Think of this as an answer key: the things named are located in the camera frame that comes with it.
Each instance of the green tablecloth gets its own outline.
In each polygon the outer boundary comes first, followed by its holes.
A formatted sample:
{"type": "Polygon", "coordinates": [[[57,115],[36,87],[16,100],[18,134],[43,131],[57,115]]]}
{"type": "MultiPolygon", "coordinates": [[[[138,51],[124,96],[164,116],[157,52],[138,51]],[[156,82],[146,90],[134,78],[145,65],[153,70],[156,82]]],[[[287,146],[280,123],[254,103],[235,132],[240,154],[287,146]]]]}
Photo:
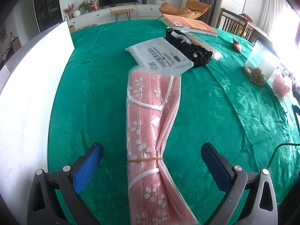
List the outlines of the green tablecloth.
{"type": "MultiPolygon", "coordinates": [[[[87,189],[80,193],[103,225],[130,224],[126,86],[128,72],[136,63],[125,48],[164,37],[165,28],[157,20],[137,20],[71,35],[75,50],[54,100],[48,167],[57,171],[72,164],[93,142],[103,144],[103,160],[87,189]]],[[[201,223],[224,196],[201,159],[203,143],[211,142],[233,165],[258,172],[266,167],[278,144],[300,142],[291,103],[282,107],[268,85],[254,85],[242,70],[253,46],[241,37],[221,30],[218,33],[217,38],[198,35],[224,58],[182,75],[180,107],[164,152],[174,182],[201,223]],[[233,50],[232,38],[241,43],[242,54],[233,50]]],[[[270,174],[278,204],[297,178],[299,154],[299,148],[284,146],[273,160],[270,174]]],[[[59,200],[68,220],[74,223],[61,195],[59,200]]],[[[238,215],[234,214],[232,222],[238,215]]]]}

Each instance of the pink face mask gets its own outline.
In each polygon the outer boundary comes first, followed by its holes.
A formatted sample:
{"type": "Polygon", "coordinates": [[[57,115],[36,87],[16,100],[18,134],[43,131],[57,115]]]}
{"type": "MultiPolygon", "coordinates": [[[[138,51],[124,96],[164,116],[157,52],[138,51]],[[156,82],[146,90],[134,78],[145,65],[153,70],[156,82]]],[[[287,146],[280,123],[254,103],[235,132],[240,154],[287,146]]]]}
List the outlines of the pink face mask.
{"type": "Polygon", "coordinates": [[[163,153],[180,101],[181,77],[133,71],[127,87],[128,196],[131,224],[197,224],[163,153]]]}

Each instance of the orange book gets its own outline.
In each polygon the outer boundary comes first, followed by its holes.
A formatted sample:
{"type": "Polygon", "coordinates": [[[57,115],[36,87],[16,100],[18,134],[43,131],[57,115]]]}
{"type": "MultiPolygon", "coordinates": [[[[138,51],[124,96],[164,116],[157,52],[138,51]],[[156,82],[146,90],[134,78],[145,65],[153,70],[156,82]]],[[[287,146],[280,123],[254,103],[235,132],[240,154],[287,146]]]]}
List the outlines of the orange book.
{"type": "Polygon", "coordinates": [[[200,20],[188,19],[180,16],[164,14],[161,21],[175,30],[184,30],[193,33],[217,37],[218,33],[209,25],[200,20]]]}

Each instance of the qr code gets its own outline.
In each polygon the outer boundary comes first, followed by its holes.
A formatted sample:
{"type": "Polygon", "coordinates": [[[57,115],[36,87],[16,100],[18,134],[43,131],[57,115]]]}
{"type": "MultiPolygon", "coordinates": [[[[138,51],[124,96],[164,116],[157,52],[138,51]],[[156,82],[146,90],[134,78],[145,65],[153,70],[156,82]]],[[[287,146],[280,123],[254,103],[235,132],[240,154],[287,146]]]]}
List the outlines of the qr code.
{"type": "Polygon", "coordinates": [[[174,22],[174,24],[175,24],[176,26],[183,27],[183,25],[182,25],[181,23],[179,23],[179,22],[174,22]]]}

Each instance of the white plant pot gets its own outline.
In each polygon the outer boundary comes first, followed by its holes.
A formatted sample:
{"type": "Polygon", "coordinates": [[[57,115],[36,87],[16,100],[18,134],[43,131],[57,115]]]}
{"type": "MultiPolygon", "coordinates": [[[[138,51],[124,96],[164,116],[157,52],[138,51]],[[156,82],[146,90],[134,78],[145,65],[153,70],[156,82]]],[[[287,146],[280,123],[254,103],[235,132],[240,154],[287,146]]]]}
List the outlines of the white plant pot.
{"type": "Polygon", "coordinates": [[[74,17],[78,17],[80,14],[81,14],[81,12],[79,10],[76,10],[73,12],[74,17]]]}
{"type": "Polygon", "coordinates": [[[155,5],[161,5],[163,3],[164,3],[164,1],[162,1],[162,0],[154,0],[155,5]]]}

